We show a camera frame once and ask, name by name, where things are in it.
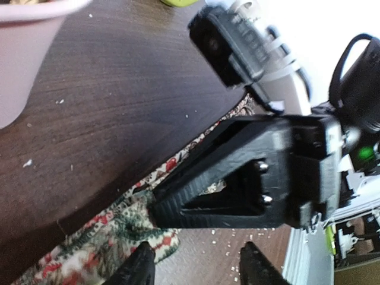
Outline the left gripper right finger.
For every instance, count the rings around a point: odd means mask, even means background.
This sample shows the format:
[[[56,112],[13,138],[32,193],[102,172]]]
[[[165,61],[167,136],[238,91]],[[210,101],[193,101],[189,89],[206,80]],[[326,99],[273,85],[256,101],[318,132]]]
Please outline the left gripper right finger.
[[[241,285],[289,285],[253,242],[240,249]]]

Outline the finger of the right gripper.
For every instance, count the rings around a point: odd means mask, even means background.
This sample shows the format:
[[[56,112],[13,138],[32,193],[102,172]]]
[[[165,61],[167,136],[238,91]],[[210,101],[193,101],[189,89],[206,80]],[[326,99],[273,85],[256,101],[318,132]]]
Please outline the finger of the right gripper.
[[[277,163],[292,147],[287,118],[238,117],[222,122],[175,170],[176,178],[224,178],[247,163]]]

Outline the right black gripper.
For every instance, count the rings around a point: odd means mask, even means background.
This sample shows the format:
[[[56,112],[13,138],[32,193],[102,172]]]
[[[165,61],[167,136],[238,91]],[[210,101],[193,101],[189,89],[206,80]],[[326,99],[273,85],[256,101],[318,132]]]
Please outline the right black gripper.
[[[331,115],[287,119],[290,153],[253,143],[192,153],[154,190],[150,214],[156,225],[250,229],[288,222],[307,229],[330,218],[340,199],[341,124]]]

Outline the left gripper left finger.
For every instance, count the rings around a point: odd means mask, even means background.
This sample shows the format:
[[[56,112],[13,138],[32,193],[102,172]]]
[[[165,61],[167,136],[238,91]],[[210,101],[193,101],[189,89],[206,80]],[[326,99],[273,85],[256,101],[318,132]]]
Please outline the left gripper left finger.
[[[104,285],[154,285],[156,253],[143,241]]]

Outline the floral paisley tie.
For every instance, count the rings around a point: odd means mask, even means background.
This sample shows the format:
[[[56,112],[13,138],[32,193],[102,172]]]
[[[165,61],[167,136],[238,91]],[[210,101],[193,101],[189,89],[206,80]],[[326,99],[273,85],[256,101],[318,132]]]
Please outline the floral paisley tie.
[[[75,233],[28,268],[14,284],[102,284],[147,241],[157,263],[179,247],[178,229],[154,226],[148,215],[156,189],[186,158],[202,144],[211,125],[149,175],[126,190],[110,206],[99,212]]]

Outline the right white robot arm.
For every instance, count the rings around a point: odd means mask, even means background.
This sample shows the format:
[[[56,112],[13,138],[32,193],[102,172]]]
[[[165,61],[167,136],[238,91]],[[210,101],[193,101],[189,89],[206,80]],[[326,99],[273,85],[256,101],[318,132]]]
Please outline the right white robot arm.
[[[155,190],[150,214],[162,228],[313,230],[340,206],[340,172],[379,178],[379,40],[355,36],[334,70],[330,99],[302,115],[221,122]]]

